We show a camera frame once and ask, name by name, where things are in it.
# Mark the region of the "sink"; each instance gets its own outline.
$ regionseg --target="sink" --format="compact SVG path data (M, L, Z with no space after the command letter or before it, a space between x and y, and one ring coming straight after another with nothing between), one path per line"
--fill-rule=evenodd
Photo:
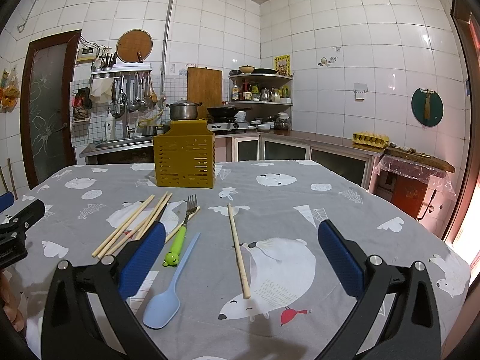
M95 146L95 149L106 149L109 147L129 146L136 143L149 142L152 139L153 139L152 137L135 137L135 138L111 140L109 142L99 143L98 145Z

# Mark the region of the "blue gripper pad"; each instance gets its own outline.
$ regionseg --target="blue gripper pad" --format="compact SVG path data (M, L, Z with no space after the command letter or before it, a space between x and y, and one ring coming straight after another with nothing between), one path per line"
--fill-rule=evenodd
M364 292L363 271L328 220L321 222L318 226L318 243L337 274L345 292L360 299Z
M165 227L157 223L120 273L118 292L123 300L135 295L165 245Z
M14 202L15 202L15 198L13 193L6 192L3 195L1 195L0 196L0 212L5 211L7 208L13 205Z

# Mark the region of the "table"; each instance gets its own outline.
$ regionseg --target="table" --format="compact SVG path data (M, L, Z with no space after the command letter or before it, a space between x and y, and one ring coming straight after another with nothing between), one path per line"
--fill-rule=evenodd
M8 268L13 288L24 293L31 346L57 263L96 263L92 251L122 218L151 194L153 207L166 190L173 193L162 219L167 232L179 217L183 220L188 195L195 193L201 206L184 243L185 249L201 233L178 281L181 308L165 328L146 329L169 359L315 358L356 302L318 244L317 228L326 218L367 255L378 254L397 266L415 260L426 264L442 341L458 316L470 278L468 264L397 207L313 161L217 163L211 190L156 187L153 169L144 163L68 167L2 214L2 219L15 214L34 198L46 205L45 217L27 232L28 257ZM256 315L240 295L228 203L236 212L247 275L253 273L252 299L262 304ZM161 266L168 250L152 267L144 291L130 298L140 320L147 300L170 283L175 269ZM374 345L392 298L385 298L363 349ZM101 314L98 305L93 307ZM105 336L110 341L111 334Z

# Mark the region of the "round green board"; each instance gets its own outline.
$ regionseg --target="round green board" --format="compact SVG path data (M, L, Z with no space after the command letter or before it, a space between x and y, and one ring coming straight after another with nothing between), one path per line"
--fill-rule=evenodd
M440 123L443 117L443 104L437 92L430 94L430 118L425 118L425 103L427 93L417 89L412 96L412 112L415 118L424 126L433 127Z

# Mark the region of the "silicone spoon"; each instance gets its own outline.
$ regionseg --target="silicone spoon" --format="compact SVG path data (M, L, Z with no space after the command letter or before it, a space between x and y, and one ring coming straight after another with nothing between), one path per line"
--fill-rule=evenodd
M161 329L170 320L174 317L177 311L180 308L180 299L175 292L175 287L177 285L177 280L182 273L183 267L185 266L191 250L194 248L195 243L200 237L200 233L197 233L195 237L190 241L185 254L178 264L178 267L175 271L175 274L172 277L169 287L165 292L155 295L147 304L145 312L143 313L143 324L151 329Z

